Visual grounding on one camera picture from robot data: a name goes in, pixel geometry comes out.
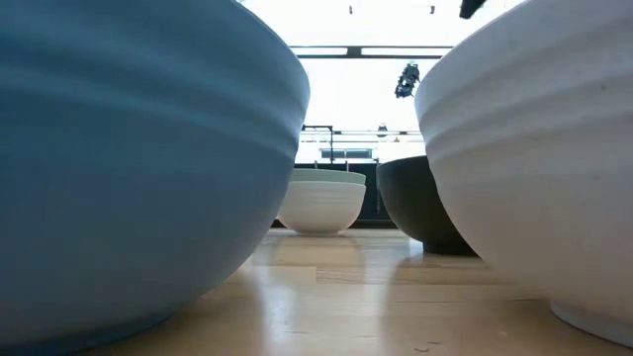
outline blue bowl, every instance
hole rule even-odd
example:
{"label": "blue bowl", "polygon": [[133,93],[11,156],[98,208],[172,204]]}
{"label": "blue bowl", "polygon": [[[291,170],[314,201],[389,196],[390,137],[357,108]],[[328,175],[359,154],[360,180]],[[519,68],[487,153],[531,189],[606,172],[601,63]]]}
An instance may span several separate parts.
{"label": "blue bowl", "polygon": [[139,332],[266,233],[307,75],[233,1],[2,8],[0,354]]}

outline ceramic bowl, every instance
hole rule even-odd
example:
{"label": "ceramic bowl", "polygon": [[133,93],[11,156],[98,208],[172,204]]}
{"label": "ceramic bowl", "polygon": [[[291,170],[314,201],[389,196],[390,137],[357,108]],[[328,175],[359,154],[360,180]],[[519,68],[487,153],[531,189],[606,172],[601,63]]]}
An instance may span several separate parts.
{"label": "ceramic bowl", "polygon": [[437,195],[426,156],[393,160],[378,167],[378,187],[396,226],[424,244],[424,251],[473,255]]}
{"label": "ceramic bowl", "polygon": [[629,0],[526,1],[453,48],[415,96],[469,244],[566,321],[629,346],[631,34]]}
{"label": "ceramic bowl", "polygon": [[291,177],[293,182],[340,182],[365,184],[365,175],[354,172],[330,169],[295,168]]}
{"label": "ceramic bowl", "polygon": [[291,182],[279,221],[299,234],[336,235],[358,218],[365,186],[339,182]]}
{"label": "ceramic bowl", "polygon": [[0,354],[139,332],[253,251],[310,88],[234,1],[0,11]]}

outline window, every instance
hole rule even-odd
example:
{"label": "window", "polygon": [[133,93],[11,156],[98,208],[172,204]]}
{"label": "window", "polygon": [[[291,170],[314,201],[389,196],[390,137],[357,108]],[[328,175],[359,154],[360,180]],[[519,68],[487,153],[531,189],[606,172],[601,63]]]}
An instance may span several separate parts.
{"label": "window", "polygon": [[[424,153],[419,134],[371,134],[382,125],[390,132],[418,131],[414,99],[395,95],[406,65],[415,62],[423,77],[453,45],[521,0],[490,0],[471,20],[459,18],[461,0],[240,2],[301,58],[312,88],[306,125],[369,132],[335,135],[334,158],[384,162]],[[343,58],[351,54],[355,58]],[[304,133],[296,159],[327,161],[329,149],[328,134]]]}

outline white bowl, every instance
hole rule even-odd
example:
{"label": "white bowl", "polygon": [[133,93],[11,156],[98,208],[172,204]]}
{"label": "white bowl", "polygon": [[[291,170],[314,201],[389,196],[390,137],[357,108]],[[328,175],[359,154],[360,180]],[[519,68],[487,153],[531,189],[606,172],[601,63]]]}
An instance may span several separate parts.
{"label": "white bowl", "polygon": [[295,168],[290,177],[292,182],[341,182],[365,184],[365,175],[332,169]]}
{"label": "white bowl", "polygon": [[415,98],[440,197],[469,244],[565,320],[628,345],[632,34],[630,0],[528,1],[451,50]]}
{"label": "white bowl", "polygon": [[300,234],[335,235],[358,218],[365,186],[338,182],[291,182],[279,221]]}

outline small white bowl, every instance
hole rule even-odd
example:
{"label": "small white bowl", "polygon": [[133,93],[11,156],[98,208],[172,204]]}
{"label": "small white bowl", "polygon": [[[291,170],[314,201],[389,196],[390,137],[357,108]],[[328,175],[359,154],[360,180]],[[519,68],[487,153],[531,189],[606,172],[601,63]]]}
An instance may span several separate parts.
{"label": "small white bowl", "polygon": [[365,186],[339,182],[291,182],[279,221],[299,234],[337,235],[358,218]]}
{"label": "small white bowl", "polygon": [[291,182],[340,182],[365,185],[365,175],[331,169],[295,168]]}

